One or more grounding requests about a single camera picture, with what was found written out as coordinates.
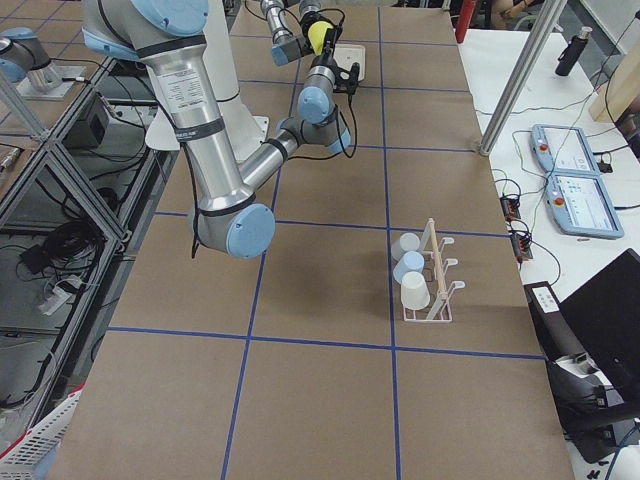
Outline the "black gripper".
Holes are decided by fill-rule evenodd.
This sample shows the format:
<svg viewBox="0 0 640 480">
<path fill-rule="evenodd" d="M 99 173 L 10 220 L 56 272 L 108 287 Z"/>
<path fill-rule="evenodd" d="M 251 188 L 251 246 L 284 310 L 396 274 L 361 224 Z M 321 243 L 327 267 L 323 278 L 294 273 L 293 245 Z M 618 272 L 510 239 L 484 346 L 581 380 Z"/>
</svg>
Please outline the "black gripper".
<svg viewBox="0 0 640 480">
<path fill-rule="evenodd" d="M 334 60 L 334 50 L 338 38 L 339 29 L 336 26 L 332 25 L 326 30 L 322 52 L 312 61 L 313 75 L 336 74 L 337 63 Z"/>
</svg>

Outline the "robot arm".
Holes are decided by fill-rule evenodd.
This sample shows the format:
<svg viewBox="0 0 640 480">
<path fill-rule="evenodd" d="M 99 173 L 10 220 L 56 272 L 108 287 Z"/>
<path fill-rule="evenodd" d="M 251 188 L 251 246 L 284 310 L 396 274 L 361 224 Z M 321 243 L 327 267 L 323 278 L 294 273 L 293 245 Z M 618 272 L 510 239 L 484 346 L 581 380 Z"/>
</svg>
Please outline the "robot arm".
<svg viewBox="0 0 640 480">
<path fill-rule="evenodd" d="M 293 33 L 285 19 L 286 10 L 294 5 L 299 6 L 301 15 L 299 34 Z M 314 52 L 309 31 L 321 20 L 320 1 L 262 0 L 260 9 L 271 31 L 271 56 L 276 66 L 287 65 Z"/>
<path fill-rule="evenodd" d="M 86 46 L 102 55 L 144 64 L 159 106 L 189 165 L 194 212 L 193 243 L 236 258 L 254 258 L 269 247 L 275 218 L 257 190 L 303 145 L 343 153 L 351 134 L 334 101 L 353 93 L 357 67 L 334 58 L 340 23 L 317 1 L 299 3 L 300 33 L 285 22 L 288 3 L 260 5 L 279 65 L 305 56 L 312 64 L 297 112 L 277 134 L 263 138 L 241 104 L 224 8 L 218 1 L 87 1 Z"/>
</svg>

